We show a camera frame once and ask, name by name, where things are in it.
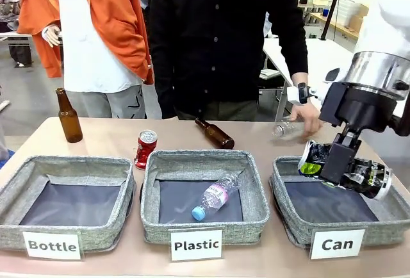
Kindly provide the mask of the crushed black drink can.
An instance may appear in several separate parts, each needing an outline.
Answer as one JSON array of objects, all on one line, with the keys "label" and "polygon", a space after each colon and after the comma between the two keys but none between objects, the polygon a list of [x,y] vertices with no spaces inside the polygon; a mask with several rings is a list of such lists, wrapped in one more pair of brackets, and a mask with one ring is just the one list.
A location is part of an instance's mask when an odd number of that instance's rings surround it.
[{"label": "crushed black drink can", "polygon": [[376,161],[354,158],[337,184],[322,176],[328,162],[331,144],[320,144],[313,140],[307,142],[298,163],[299,174],[323,182],[331,188],[352,190],[369,199],[381,200],[391,187],[391,169]]}]

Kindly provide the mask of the grey fabric basket labelled Bottle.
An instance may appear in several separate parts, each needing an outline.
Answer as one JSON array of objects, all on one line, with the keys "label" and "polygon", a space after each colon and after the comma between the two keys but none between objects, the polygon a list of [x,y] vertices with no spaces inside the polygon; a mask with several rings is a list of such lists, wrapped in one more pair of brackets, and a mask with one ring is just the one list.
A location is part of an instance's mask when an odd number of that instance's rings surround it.
[{"label": "grey fabric basket labelled Bottle", "polygon": [[25,250],[25,232],[77,235],[85,253],[113,250],[135,186],[128,159],[32,156],[0,188],[0,250]]}]

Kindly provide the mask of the black tripod pole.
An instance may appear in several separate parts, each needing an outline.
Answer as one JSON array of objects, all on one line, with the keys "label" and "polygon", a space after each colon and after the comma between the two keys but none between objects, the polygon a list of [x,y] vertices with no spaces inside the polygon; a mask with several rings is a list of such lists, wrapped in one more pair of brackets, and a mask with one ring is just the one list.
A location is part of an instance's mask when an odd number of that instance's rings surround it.
[{"label": "black tripod pole", "polygon": [[328,32],[328,29],[329,29],[330,24],[331,24],[332,16],[333,16],[334,9],[335,9],[335,7],[336,7],[337,1],[338,1],[338,0],[332,0],[331,7],[330,7],[330,9],[329,9],[328,16],[327,16],[327,20],[326,20],[326,22],[325,22],[325,26],[324,26],[324,29],[323,29],[323,31],[322,31],[320,40],[326,40],[327,32]]}]

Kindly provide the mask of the crushed red soda can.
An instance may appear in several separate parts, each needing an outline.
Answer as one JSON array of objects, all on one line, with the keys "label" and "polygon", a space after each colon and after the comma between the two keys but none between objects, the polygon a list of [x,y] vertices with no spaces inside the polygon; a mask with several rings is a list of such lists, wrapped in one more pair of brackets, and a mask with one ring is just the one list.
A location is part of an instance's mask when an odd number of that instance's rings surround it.
[{"label": "crushed red soda can", "polygon": [[154,131],[145,129],[140,132],[135,157],[136,168],[145,170],[148,157],[156,148],[157,141],[158,135]]}]

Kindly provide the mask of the person left forearm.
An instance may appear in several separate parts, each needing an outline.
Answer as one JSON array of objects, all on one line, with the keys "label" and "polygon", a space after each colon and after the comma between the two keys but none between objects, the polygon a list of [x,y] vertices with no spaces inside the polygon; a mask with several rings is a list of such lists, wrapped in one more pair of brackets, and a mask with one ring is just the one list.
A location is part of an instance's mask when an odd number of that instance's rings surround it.
[{"label": "person left forearm", "polygon": [[294,49],[287,57],[286,63],[293,85],[297,89],[299,83],[308,84],[308,53]]}]

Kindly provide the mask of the clear crushed plastic bottle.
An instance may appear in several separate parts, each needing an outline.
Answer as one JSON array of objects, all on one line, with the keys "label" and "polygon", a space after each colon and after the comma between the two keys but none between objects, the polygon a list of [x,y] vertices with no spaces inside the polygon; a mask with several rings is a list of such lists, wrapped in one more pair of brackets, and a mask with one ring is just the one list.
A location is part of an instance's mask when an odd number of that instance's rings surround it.
[{"label": "clear crushed plastic bottle", "polygon": [[274,140],[296,140],[304,135],[304,122],[297,118],[291,121],[288,115],[276,122],[273,126],[272,137]]}]

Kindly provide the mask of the grey fabric basket labelled Plastic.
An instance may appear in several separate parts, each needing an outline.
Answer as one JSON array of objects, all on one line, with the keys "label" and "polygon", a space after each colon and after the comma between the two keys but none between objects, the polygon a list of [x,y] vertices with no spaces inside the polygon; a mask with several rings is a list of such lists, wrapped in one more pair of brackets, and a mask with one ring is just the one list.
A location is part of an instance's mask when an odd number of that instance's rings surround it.
[{"label": "grey fabric basket labelled Plastic", "polygon": [[[217,181],[230,192],[224,205],[198,221],[192,209]],[[158,150],[147,161],[140,216],[148,243],[167,245],[176,231],[220,229],[224,245],[257,243],[270,217],[268,201],[250,153],[237,150]]]}]

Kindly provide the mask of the white Bottle label card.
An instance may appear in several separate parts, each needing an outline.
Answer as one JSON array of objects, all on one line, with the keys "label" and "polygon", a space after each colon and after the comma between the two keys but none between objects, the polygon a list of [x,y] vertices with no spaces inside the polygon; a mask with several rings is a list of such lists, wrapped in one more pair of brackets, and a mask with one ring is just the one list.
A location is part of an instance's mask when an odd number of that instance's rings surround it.
[{"label": "white Bottle label card", "polygon": [[77,234],[22,233],[28,256],[31,258],[79,261],[82,250]]}]

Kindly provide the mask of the background shelf with boxes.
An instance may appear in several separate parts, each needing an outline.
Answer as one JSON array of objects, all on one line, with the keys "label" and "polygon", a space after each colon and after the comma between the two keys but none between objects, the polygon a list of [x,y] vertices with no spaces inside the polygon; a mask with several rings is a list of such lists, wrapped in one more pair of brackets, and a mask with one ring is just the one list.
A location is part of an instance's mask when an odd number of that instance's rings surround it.
[{"label": "background shelf with boxes", "polygon": [[[306,36],[320,38],[328,15],[332,0],[307,0],[300,4],[304,14]],[[358,39],[363,18],[368,14],[368,7],[353,0],[337,0],[326,36],[336,38]]]}]

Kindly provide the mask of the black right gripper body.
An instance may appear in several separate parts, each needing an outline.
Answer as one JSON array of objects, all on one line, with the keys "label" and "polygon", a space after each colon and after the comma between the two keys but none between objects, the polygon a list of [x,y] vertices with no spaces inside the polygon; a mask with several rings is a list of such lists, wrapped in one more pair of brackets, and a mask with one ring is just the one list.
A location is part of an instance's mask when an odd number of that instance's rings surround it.
[{"label": "black right gripper body", "polygon": [[397,100],[375,89],[340,84],[345,92],[340,102],[340,120],[344,133],[361,133],[364,129],[381,133],[390,127],[401,132],[401,118],[394,116]]}]

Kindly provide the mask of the grey fabric basket labelled Can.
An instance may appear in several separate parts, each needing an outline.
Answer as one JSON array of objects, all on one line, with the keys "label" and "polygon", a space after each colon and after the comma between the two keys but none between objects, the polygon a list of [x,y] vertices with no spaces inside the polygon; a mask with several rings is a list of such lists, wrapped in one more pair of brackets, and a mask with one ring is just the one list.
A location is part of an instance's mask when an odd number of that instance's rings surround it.
[{"label": "grey fabric basket labelled Can", "polygon": [[289,240],[308,249],[317,231],[363,229],[365,247],[394,245],[410,231],[410,202],[392,186],[382,200],[299,175],[298,156],[273,162],[270,187]]}]

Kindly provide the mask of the person left hand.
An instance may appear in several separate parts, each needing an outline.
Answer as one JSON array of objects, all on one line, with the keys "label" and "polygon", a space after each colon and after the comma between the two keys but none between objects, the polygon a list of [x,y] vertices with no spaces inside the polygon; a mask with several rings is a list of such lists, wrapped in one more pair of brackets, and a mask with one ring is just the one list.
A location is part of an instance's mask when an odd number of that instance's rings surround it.
[{"label": "person left hand", "polygon": [[303,133],[298,139],[299,143],[308,141],[322,128],[323,122],[319,119],[319,116],[319,110],[313,105],[311,101],[308,101],[303,105],[293,105],[291,109],[290,120],[292,122],[301,120],[304,123]]}]

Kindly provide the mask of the white Plastic label card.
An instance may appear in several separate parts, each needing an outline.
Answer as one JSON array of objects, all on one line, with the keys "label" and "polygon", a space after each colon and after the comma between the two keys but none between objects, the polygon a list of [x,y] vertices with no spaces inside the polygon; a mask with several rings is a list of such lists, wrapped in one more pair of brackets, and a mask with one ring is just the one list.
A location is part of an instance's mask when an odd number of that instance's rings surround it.
[{"label": "white Plastic label card", "polygon": [[223,231],[218,228],[176,229],[170,234],[172,262],[220,259]]}]

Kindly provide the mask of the black wrist device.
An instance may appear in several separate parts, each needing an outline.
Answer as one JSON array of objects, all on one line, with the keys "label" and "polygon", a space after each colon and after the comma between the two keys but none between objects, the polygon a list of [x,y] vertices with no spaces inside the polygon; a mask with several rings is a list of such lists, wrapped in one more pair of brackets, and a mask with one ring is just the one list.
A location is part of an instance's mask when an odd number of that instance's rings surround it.
[{"label": "black wrist device", "polygon": [[299,103],[307,104],[311,97],[321,100],[320,93],[317,89],[308,86],[306,83],[299,83],[297,85]]}]

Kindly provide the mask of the white Can label card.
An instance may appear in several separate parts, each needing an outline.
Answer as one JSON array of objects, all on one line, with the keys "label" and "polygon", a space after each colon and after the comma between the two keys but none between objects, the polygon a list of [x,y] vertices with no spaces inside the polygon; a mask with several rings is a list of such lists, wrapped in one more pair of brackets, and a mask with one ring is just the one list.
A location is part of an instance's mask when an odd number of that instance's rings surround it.
[{"label": "white Can label card", "polygon": [[357,257],[365,229],[316,231],[311,243],[310,259]]}]

